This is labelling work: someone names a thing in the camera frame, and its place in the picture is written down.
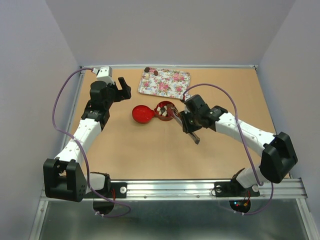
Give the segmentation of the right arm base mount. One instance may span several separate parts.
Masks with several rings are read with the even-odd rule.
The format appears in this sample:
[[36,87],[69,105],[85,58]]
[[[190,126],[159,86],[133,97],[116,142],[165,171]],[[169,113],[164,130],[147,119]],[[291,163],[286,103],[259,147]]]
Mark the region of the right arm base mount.
[[247,214],[251,209],[251,197],[259,197],[260,191],[258,187],[243,188],[239,183],[227,180],[215,182],[211,195],[217,198],[229,198],[232,210]]

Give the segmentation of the metal serving tongs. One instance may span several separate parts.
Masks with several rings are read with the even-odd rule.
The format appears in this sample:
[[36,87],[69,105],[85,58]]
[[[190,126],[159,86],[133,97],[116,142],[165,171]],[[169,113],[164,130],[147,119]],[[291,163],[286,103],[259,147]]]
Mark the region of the metal serving tongs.
[[[183,122],[177,108],[173,104],[168,104],[166,107],[168,116],[173,118],[181,127],[183,127]],[[200,143],[200,138],[195,133],[188,133],[188,136],[194,141],[196,145]]]

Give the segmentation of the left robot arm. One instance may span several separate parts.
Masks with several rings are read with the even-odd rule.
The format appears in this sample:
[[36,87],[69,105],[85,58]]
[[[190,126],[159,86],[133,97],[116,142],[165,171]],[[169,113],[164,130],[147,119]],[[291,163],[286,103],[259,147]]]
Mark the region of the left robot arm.
[[88,163],[87,152],[110,118],[113,103],[129,100],[131,87],[119,77],[121,89],[115,83],[96,80],[90,85],[88,100],[79,125],[64,149],[43,164],[45,195],[48,198],[81,202],[86,194],[106,197],[111,193],[109,174],[83,171]]

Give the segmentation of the red tin lid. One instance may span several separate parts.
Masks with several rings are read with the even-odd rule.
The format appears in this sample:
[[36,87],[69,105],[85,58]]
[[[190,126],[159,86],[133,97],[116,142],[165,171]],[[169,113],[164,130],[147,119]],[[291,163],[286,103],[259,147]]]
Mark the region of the red tin lid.
[[155,113],[146,105],[137,105],[132,110],[132,118],[139,124],[147,124],[155,116]]

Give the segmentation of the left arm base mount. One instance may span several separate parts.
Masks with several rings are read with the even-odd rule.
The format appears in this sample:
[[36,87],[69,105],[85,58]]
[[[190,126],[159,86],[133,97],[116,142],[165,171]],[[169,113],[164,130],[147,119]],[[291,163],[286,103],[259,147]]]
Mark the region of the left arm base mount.
[[[112,182],[109,174],[101,172],[91,172],[89,176],[90,186],[100,195],[114,202],[127,197],[128,184],[126,182]],[[113,217],[112,211],[116,209],[116,204],[108,200],[94,201],[92,207],[96,216]]]

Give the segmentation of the floral rectangular tray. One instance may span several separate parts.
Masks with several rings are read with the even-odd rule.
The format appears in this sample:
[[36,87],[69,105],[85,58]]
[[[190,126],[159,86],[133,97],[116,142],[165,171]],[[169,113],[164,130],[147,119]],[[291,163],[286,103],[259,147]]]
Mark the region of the floral rectangular tray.
[[149,67],[149,72],[141,75],[138,92],[144,95],[180,99],[183,92],[189,87],[191,75],[189,72]]

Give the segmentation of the red round tin box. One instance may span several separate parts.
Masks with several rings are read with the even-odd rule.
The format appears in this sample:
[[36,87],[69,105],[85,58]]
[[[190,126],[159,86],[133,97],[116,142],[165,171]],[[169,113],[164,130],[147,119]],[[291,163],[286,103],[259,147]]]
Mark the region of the red round tin box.
[[173,119],[174,104],[170,101],[161,101],[154,109],[155,117],[161,121],[167,122]]

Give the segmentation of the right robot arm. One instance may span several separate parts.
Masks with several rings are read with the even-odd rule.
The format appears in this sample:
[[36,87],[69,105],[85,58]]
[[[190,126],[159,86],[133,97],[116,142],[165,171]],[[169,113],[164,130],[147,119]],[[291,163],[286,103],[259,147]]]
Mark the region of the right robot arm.
[[260,130],[236,117],[221,106],[210,108],[198,94],[183,100],[185,110],[180,112],[182,129],[192,134],[202,128],[224,134],[253,150],[260,158],[259,165],[238,171],[230,180],[231,192],[242,195],[257,183],[279,184],[297,164],[298,158],[290,136]]

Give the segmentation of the aluminium mounting rail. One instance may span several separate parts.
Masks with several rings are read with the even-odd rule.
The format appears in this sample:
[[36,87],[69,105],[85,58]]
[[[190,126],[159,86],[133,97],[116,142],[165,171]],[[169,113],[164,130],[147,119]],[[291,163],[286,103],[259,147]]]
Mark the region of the aluminium mounting rail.
[[113,180],[106,196],[117,201],[209,201],[209,200],[267,200],[306,199],[301,179],[284,179],[281,183],[254,185],[240,194],[223,193],[226,179],[201,180]]

